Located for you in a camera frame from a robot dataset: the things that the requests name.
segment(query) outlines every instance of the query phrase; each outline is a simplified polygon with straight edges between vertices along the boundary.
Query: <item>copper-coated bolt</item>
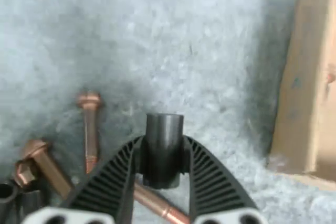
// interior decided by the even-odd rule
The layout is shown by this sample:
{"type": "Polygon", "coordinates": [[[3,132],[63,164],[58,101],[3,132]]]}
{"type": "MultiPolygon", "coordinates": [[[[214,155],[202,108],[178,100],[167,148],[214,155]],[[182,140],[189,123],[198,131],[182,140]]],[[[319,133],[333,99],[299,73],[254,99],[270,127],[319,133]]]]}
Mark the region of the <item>copper-coated bolt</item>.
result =
{"type": "Polygon", "coordinates": [[[149,208],[155,214],[174,224],[189,224],[189,217],[171,206],[167,201],[155,195],[150,190],[141,186],[138,182],[134,184],[134,198],[142,205],[149,208]]]}
{"type": "Polygon", "coordinates": [[[65,199],[72,190],[71,182],[48,154],[48,144],[40,139],[29,140],[22,152],[23,159],[32,158],[56,192],[65,199]]]}
{"type": "Polygon", "coordinates": [[[83,108],[85,131],[86,173],[90,173],[98,161],[97,109],[101,104],[100,95],[87,92],[78,97],[78,106],[83,108]]]}
{"type": "Polygon", "coordinates": [[[38,178],[38,170],[32,159],[19,160],[15,163],[14,181],[21,187],[29,186],[38,178]]]}

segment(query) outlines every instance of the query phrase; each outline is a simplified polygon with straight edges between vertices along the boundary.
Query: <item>black plastic part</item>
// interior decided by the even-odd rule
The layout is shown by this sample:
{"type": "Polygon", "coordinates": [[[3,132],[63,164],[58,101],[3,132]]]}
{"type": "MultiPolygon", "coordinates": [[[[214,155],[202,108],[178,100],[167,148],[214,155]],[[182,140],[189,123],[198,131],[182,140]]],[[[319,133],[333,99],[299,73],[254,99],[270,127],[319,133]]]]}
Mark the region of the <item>black plastic part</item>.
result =
{"type": "Polygon", "coordinates": [[[103,212],[116,223],[129,224],[133,212],[135,169],[133,150],[138,138],[123,145],[70,193],[61,207],[103,212]]]}
{"type": "Polygon", "coordinates": [[[190,221],[199,215],[238,208],[257,208],[241,184],[203,145],[185,137],[190,146],[190,221]]]}
{"type": "Polygon", "coordinates": [[[148,114],[144,136],[143,183],[154,189],[180,184],[183,151],[183,116],[148,114]]]}
{"type": "Polygon", "coordinates": [[[17,216],[21,223],[30,213],[44,207],[45,199],[41,190],[23,191],[17,198],[17,216]]]}
{"type": "Polygon", "coordinates": [[[0,183],[0,224],[6,222],[18,191],[18,187],[10,180],[0,183]]]}
{"type": "Polygon", "coordinates": [[[149,176],[148,181],[154,183],[155,186],[166,184],[169,181],[168,178],[173,178],[177,172],[188,172],[190,174],[189,216],[191,223],[197,216],[203,214],[245,207],[257,208],[236,178],[203,145],[187,136],[182,136],[179,140],[183,119],[181,122],[181,119],[174,118],[172,120],[174,123],[167,128],[164,125],[168,123],[163,123],[164,120],[161,123],[158,123],[158,119],[153,120],[155,123],[148,120],[149,129],[146,138],[142,136],[126,143],[110,159],[101,161],[87,179],[70,193],[61,206],[104,212],[110,214],[116,224],[129,224],[132,218],[136,172],[144,173],[144,176],[146,174],[147,179],[149,176]],[[161,128],[168,130],[163,130],[160,134],[153,133],[160,132],[155,129],[161,128]],[[171,132],[174,137],[168,137],[169,134],[165,132],[171,132]],[[160,141],[166,141],[167,144],[160,145],[160,141]],[[154,148],[151,150],[148,148],[149,143],[154,143],[157,148],[161,148],[158,153],[164,157],[160,158],[152,153],[151,158],[148,158],[148,151],[154,152],[154,148]],[[163,151],[165,146],[174,146],[174,148],[167,148],[167,154],[163,151]],[[178,160],[176,169],[169,166],[171,162],[174,163],[172,157],[178,160]],[[153,160],[163,164],[149,166],[148,161],[153,163],[153,160]],[[151,174],[145,169],[146,167],[157,169],[161,177],[151,174]],[[169,176],[164,174],[166,170],[160,170],[164,167],[169,170],[169,176]]]}

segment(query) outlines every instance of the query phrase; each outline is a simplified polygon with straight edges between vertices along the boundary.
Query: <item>bolt thread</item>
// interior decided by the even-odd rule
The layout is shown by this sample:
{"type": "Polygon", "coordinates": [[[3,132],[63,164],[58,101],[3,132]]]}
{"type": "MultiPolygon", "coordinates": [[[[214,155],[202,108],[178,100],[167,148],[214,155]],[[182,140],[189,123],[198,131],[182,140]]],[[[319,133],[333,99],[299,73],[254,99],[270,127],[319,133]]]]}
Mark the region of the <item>bolt thread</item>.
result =
{"type": "Polygon", "coordinates": [[[87,156],[86,157],[86,173],[92,172],[96,164],[97,164],[97,157],[87,156]]]}

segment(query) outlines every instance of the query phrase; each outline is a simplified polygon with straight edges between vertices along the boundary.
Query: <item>mounting hole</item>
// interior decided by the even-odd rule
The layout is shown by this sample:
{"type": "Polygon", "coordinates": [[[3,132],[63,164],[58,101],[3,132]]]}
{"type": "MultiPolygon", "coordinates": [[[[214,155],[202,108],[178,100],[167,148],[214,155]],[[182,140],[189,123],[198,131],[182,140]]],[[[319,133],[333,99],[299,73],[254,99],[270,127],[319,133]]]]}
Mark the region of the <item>mounting hole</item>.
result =
{"type": "Polygon", "coordinates": [[[90,221],[88,224],[104,224],[104,222],[102,222],[101,220],[93,220],[90,221]]]}
{"type": "Polygon", "coordinates": [[[244,215],[240,218],[241,224],[260,224],[259,220],[252,215],[244,215]]]}
{"type": "Polygon", "coordinates": [[[14,187],[9,184],[0,184],[0,198],[6,199],[14,192],[14,187]]]}
{"type": "Polygon", "coordinates": [[[47,220],[45,224],[64,224],[64,223],[65,218],[61,215],[56,215],[47,220]]]}
{"type": "Polygon", "coordinates": [[[220,224],[217,220],[206,220],[202,224],[220,224]]]}

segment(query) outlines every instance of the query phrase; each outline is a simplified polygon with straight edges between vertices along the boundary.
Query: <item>gray fuzzy surface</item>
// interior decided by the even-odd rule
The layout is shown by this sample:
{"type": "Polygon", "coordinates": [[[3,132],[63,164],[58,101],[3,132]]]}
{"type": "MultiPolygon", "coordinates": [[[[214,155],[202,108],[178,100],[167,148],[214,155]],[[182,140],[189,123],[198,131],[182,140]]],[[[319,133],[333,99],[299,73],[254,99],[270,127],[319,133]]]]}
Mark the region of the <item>gray fuzzy surface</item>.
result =
{"type": "MultiPolygon", "coordinates": [[[[335,223],[336,193],[264,168],[296,1],[0,0],[2,176],[43,136],[83,178],[75,101],[91,89],[105,101],[102,156],[143,134],[147,112],[181,113],[269,223],[335,223]]],[[[187,192],[183,176],[162,194],[188,211],[187,192]]],[[[165,222],[136,202],[133,223],[165,222]]]]}

